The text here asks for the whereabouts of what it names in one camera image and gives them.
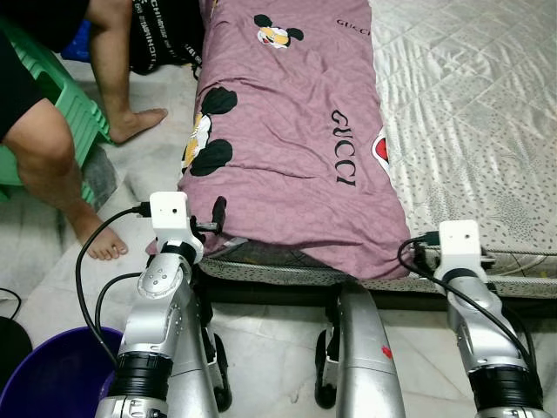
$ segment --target mattress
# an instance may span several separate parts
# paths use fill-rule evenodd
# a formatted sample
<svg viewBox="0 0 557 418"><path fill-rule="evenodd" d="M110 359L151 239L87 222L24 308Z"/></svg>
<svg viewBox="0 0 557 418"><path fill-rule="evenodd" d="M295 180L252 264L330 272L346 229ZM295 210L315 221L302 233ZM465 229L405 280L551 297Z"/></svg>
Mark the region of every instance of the mattress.
<svg viewBox="0 0 557 418"><path fill-rule="evenodd" d="M371 1L390 179L406 223L415 236L477 219L503 295L557 297L556 3ZM204 270L281 284L349 279L299 252L230 248ZM415 278L365 286L434 291Z"/></svg>

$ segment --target red mark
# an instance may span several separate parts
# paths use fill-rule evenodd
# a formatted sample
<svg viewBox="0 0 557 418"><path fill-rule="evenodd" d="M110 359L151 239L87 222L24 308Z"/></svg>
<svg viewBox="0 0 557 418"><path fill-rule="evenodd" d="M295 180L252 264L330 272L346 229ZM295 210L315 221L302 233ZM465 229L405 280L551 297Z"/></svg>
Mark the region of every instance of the red mark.
<svg viewBox="0 0 557 418"><path fill-rule="evenodd" d="M393 359L393 352L391 351L391 348L389 348L387 346L383 346L383 348L381 348L381 350L383 351L383 354L386 356L387 359L389 359L389 360Z"/></svg>

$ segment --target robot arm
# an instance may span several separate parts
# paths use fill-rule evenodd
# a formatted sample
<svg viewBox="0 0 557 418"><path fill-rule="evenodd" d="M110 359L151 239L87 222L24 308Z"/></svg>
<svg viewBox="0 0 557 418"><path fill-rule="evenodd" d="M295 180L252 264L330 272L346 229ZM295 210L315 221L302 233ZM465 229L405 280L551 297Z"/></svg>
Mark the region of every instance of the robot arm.
<svg viewBox="0 0 557 418"><path fill-rule="evenodd" d="M198 398L188 402L188 411L182 408L184 412L172 416L217 417L199 324L190 320L198 314L191 267L202 259L203 244L191 230L184 193L153 193L150 204L159 254L139 277L140 298L126 322L117 371L95 416L166 418L169 380L177 375L175 386L195 381ZM213 227L220 227L219 222L205 225L205 230Z"/></svg>
<svg viewBox="0 0 557 418"><path fill-rule="evenodd" d="M514 334L501 313L501 300L487 287L486 273L480 264L476 222L442 222L440 246L441 264L435 277L470 297ZM461 298L450 292L446 297L449 325L457 335L462 363L474 393L476 418L552 418L542 409L536 371L508 336Z"/></svg>

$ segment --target purple bucket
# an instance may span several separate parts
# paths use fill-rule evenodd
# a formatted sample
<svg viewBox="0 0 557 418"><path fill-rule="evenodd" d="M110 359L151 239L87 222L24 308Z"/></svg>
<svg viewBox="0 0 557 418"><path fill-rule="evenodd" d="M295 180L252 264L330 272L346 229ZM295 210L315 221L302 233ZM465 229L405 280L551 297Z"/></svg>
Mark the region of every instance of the purple bucket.
<svg viewBox="0 0 557 418"><path fill-rule="evenodd" d="M117 352L122 333L103 328ZM87 327L50 338L17 367L0 396L0 417L93 418L112 363Z"/></svg>

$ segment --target leg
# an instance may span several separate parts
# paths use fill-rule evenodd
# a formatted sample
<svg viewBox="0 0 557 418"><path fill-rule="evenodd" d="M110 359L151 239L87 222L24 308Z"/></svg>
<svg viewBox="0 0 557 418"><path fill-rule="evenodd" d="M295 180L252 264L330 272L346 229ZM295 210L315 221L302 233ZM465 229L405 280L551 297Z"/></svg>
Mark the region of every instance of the leg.
<svg viewBox="0 0 557 418"><path fill-rule="evenodd" d="M81 199L81 173L62 114L49 100L39 100L11 126L3 145L16 155L19 177L29 192L62 211L83 244L101 220ZM107 229L95 239L89 255L110 260L126 252L125 243Z"/></svg>
<svg viewBox="0 0 557 418"><path fill-rule="evenodd" d="M90 0L85 18L91 27L91 64L111 124L111 137L122 143L158 124L164 109L133 113L130 108L131 0Z"/></svg>

